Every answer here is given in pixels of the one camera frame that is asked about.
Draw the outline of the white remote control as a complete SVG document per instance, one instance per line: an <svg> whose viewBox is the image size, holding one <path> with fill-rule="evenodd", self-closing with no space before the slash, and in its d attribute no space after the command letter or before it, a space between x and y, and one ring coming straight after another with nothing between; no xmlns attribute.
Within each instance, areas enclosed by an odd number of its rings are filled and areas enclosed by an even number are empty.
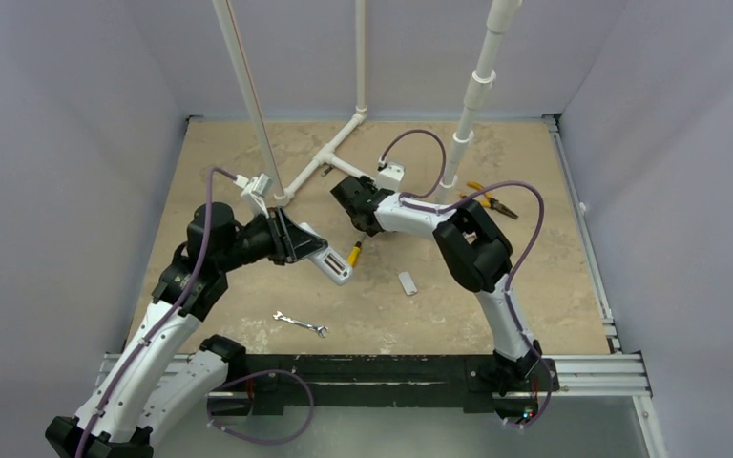
<svg viewBox="0 0 733 458"><path fill-rule="evenodd" d="M328 241L320 236L307 222L302 222L300 227L305 232L322 240L323 248L311 254L308 259L322 273L327 275L336 285L346 284L352 275L352 266L333 249Z"/></svg>

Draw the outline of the white battery cover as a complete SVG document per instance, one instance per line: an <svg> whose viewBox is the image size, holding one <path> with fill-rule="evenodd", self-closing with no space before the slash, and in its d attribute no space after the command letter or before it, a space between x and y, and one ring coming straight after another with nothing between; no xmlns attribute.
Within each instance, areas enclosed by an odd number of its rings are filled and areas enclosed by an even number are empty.
<svg viewBox="0 0 733 458"><path fill-rule="evenodd" d="M398 274L398 280L403 288L404 293L407 296L413 296L418 292L418 289L413 281L413 278L409 272L401 272Z"/></svg>

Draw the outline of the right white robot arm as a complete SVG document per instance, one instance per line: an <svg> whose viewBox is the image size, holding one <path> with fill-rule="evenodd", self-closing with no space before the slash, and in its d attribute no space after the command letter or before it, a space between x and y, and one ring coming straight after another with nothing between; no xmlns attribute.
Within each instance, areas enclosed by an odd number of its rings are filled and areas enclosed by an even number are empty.
<svg viewBox="0 0 733 458"><path fill-rule="evenodd" d="M451 277L477 298L492 333L494 363L479 377L502 392L534 377L541 351L516 305L513 247L479 202L423 202L379 188L366 176L344 178L331 195L352 225L370 237L403 233L435 243Z"/></svg>

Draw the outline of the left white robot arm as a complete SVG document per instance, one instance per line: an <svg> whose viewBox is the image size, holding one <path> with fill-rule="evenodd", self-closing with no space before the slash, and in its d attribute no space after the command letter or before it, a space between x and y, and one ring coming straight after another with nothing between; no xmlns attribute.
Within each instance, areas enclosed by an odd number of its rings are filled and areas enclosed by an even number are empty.
<svg viewBox="0 0 733 458"><path fill-rule="evenodd" d="M61 457L153 456L200 399L216 387L236 389L247 377L245 348L214 335L175 376L162 378L227 291L228 273L259 260L287 265L305 259L337 284L350 276L346 259L281 207L242 225L225 203L200 206L115 366L73 416L57 416L48 426L54 451Z"/></svg>

